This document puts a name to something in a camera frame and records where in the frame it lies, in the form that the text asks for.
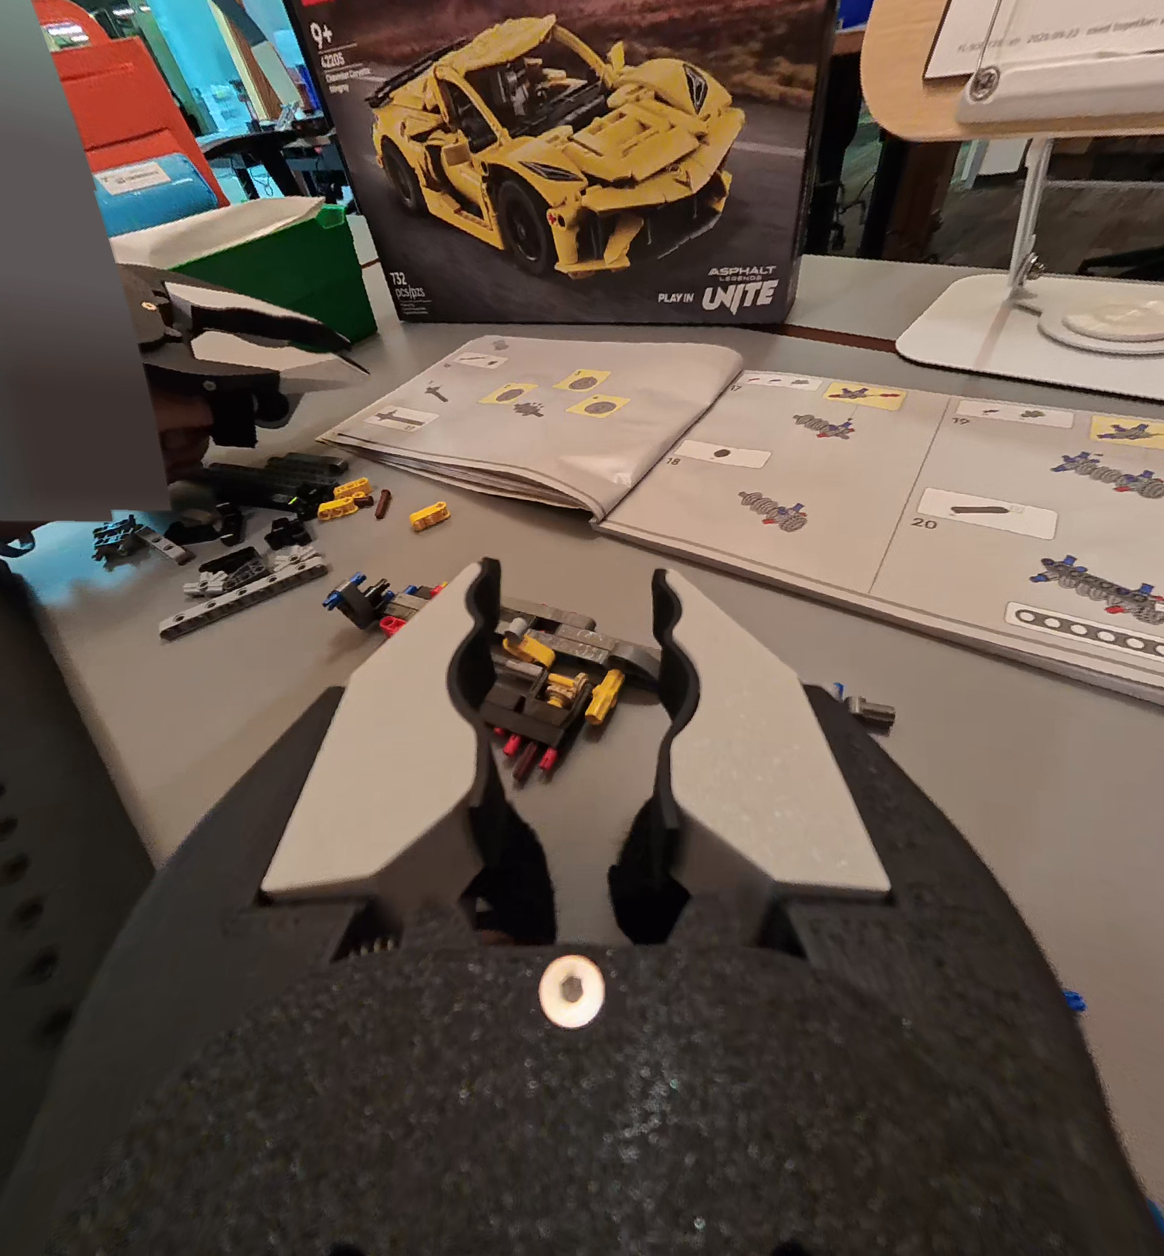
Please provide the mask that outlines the light wooden side table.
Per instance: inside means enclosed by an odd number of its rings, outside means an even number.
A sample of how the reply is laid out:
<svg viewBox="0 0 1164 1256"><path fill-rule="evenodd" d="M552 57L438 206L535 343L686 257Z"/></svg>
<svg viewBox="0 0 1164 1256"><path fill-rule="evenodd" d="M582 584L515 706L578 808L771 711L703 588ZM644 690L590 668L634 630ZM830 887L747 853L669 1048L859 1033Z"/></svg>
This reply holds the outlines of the light wooden side table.
<svg viewBox="0 0 1164 1256"><path fill-rule="evenodd" d="M979 67L926 81L948 2L874 2L862 88L876 120L910 142L1164 135L1164 53Z"/></svg>

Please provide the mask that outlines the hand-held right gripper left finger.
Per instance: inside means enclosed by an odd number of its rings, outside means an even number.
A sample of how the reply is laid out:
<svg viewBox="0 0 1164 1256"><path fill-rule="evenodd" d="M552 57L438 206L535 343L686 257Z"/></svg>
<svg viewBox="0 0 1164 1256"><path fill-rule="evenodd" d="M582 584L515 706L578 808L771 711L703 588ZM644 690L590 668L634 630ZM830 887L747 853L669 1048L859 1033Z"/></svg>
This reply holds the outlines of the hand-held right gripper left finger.
<svg viewBox="0 0 1164 1256"><path fill-rule="evenodd" d="M354 670L260 883L271 900L456 900L501 861L501 784L479 703L500 562L464 568Z"/></svg>

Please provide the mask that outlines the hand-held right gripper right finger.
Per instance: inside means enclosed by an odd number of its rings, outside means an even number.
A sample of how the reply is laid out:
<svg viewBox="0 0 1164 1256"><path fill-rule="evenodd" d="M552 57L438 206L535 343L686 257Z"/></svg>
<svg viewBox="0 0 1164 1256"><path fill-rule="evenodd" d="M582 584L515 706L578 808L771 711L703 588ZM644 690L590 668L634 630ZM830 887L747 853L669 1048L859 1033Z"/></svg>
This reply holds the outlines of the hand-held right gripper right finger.
<svg viewBox="0 0 1164 1256"><path fill-rule="evenodd" d="M670 568L652 576L668 729L650 860L744 912L776 898L880 902L890 879L798 672Z"/></svg>

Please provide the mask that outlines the printed instruction sheet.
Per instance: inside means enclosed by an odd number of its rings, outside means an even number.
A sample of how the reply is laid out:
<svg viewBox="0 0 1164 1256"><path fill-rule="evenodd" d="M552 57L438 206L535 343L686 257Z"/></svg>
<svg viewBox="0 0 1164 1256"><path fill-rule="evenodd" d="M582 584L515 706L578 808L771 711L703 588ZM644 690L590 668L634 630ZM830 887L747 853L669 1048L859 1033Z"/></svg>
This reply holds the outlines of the printed instruction sheet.
<svg viewBox="0 0 1164 1256"><path fill-rule="evenodd" d="M1164 1L951 1L922 79L1154 53L1164 53Z"/></svg>

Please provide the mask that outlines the person's left hand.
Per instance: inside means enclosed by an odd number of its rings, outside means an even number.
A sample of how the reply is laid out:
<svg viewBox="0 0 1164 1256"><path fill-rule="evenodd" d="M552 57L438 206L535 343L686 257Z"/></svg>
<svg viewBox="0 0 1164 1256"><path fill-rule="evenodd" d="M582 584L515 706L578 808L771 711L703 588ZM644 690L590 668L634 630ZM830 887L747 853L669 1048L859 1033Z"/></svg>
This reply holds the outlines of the person's left hand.
<svg viewBox="0 0 1164 1256"><path fill-rule="evenodd" d="M213 412L206 399L158 387L150 390L165 481L171 485L190 475L212 445Z"/></svg>

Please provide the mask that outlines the light blue package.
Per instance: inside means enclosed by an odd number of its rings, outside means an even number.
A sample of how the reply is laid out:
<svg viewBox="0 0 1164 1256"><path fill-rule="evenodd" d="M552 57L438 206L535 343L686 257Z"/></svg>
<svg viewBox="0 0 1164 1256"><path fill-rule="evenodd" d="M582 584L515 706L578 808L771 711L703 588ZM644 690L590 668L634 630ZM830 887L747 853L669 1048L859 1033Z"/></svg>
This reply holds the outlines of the light blue package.
<svg viewBox="0 0 1164 1256"><path fill-rule="evenodd" d="M212 211L224 205L188 155L157 158L98 170L95 198L110 237Z"/></svg>

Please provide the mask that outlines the pile of lego pieces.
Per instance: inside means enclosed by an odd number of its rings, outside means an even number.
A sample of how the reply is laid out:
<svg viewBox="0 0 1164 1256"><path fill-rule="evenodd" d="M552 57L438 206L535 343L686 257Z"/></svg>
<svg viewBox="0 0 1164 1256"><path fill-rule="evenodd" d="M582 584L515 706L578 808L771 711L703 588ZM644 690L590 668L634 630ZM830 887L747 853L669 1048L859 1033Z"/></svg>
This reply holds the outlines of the pile of lego pieces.
<svg viewBox="0 0 1164 1256"><path fill-rule="evenodd" d="M328 564L315 525L370 510L378 493L366 475L348 477L347 459L288 453L260 466L204 465L197 501L165 529L133 513L95 525L91 557L107 569L150 549L189 569L185 605L157 631L176 642L318 581Z"/></svg>

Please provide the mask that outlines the small black blue lego assembly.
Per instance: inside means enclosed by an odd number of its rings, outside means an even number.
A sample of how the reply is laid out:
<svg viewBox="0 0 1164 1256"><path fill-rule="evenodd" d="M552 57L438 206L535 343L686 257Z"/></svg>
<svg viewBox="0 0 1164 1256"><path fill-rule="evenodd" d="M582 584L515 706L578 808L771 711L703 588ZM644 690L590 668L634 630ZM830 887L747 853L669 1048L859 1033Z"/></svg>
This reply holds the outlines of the small black blue lego assembly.
<svg viewBox="0 0 1164 1256"><path fill-rule="evenodd" d="M359 630L377 628L389 613L394 591L385 579L370 581L366 573L353 573L343 584L330 591L324 609L335 609Z"/></svg>

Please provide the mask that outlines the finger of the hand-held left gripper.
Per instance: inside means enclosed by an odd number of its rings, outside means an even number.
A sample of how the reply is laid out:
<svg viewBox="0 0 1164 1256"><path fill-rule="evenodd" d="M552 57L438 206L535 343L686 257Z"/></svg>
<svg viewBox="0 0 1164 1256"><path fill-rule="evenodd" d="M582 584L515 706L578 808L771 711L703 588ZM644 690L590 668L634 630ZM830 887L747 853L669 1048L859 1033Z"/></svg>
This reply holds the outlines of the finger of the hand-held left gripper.
<svg viewBox="0 0 1164 1256"><path fill-rule="evenodd" d="M304 312L244 293L200 285L188 276L165 276L173 324L192 335L225 332L291 344L304 352L344 352L351 340Z"/></svg>
<svg viewBox="0 0 1164 1256"><path fill-rule="evenodd" d="M197 359L244 368L275 369L284 392L340 390L367 384L366 368L338 353L310 352L233 333L201 333L190 344Z"/></svg>

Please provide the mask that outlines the yellow car lego box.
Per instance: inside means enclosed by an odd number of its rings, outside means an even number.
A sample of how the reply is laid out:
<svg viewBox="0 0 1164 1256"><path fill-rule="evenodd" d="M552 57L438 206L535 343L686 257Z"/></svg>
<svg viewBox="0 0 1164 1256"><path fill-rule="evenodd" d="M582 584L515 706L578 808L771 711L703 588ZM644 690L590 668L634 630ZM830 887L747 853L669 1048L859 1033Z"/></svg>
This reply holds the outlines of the yellow car lego box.
<svg viewBox="0 0 1164 1256"><path fill-rule="evenodd" d="M786 320L837 2L287 6L401 321Z"/></svg>

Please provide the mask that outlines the green plastic bin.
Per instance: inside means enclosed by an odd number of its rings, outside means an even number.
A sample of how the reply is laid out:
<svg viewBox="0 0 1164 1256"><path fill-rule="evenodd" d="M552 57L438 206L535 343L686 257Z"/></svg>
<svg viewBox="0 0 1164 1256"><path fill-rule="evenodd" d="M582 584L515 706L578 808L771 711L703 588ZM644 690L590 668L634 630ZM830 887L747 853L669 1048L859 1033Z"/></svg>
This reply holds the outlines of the green plastic bin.
<svg viewBox="0 0 1164 1256"><path fill-rule="evenodd" d="M378 332L347 213L332 203L307 222L171 272L304 312L353 343Z"/></svg>

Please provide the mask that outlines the partly built lego chassis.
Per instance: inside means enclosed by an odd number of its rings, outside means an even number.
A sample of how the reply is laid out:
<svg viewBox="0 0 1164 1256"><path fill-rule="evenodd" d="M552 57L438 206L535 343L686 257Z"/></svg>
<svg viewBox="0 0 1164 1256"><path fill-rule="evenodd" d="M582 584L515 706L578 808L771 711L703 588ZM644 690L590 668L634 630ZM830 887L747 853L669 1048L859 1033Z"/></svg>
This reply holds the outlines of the partly built lego chassis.
<svg viewBox="0 0 1164 1256"><path fill-rule="evenodd" d="M516 786L551 778L578 738L597 739L627 687L658 690L660 647L556 604L503 593L488 643L493 679L480 715Z"/></svg>

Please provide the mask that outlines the lego instruction booklet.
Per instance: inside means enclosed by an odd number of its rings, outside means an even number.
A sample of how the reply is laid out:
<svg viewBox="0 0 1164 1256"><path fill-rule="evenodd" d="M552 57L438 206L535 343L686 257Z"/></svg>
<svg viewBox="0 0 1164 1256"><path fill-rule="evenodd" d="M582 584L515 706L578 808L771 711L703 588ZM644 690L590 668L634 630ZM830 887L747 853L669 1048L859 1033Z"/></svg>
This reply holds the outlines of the lego instruction booklet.
<svg viewBox="0 0 1164 1256"><path fill-rule="evenodd" d="M1164 706L1164 418L499 329L322 441Z"/></svg>

